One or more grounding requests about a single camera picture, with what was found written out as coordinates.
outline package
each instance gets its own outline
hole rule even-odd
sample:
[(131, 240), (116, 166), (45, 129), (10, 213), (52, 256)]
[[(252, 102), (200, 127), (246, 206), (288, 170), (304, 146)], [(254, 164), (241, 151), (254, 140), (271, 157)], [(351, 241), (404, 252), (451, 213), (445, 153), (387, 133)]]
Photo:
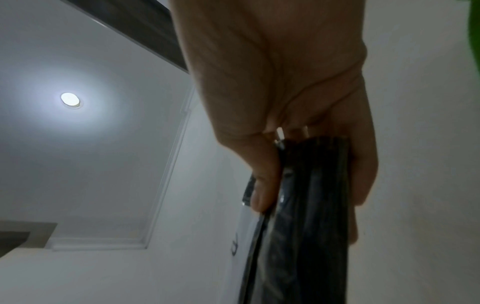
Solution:
[(243, 197), (221, 304), (342, 304), (348, 262), (348, 141), (277, 144), (282, 180), (275, 206)]

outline fingernail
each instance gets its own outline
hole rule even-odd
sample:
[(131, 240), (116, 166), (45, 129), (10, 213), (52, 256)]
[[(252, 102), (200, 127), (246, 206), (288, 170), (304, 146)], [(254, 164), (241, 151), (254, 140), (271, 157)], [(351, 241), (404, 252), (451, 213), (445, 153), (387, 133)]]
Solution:
[(255, 188), (253, 189), (253, 193), (251, 194), (250, 198), (250, 206), (253, 210), (259, 211), (260, 209), (260, 197), (262, 194), (262, 185), (260, 182), (255, 183)]

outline recessed light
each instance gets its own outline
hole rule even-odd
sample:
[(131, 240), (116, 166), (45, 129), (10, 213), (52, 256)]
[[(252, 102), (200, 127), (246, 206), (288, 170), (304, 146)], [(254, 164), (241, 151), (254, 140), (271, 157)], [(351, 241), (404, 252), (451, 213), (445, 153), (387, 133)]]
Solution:
[(73, 93), (63, 93), (60, 98), (69, 107), (78, 108), (80, 106), (80, 99)]

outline green object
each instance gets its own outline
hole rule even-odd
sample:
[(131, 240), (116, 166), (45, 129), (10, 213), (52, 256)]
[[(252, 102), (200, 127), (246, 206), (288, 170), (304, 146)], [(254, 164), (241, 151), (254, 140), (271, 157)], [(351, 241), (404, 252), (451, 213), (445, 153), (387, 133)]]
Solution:
[(476, 66), (478, 71), (480, 71), (480, 0), (471, 0), (468, 36), (473, 56), (476, 60)]

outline round ceiling light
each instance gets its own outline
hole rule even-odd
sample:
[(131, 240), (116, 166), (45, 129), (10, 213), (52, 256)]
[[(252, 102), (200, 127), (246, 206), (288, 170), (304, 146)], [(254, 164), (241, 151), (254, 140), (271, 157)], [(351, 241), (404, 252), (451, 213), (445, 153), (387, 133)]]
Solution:
[(73, 93), (63, 93), (60, 98), (69, 107), (78, 108), (80, 106), (80, 99)]

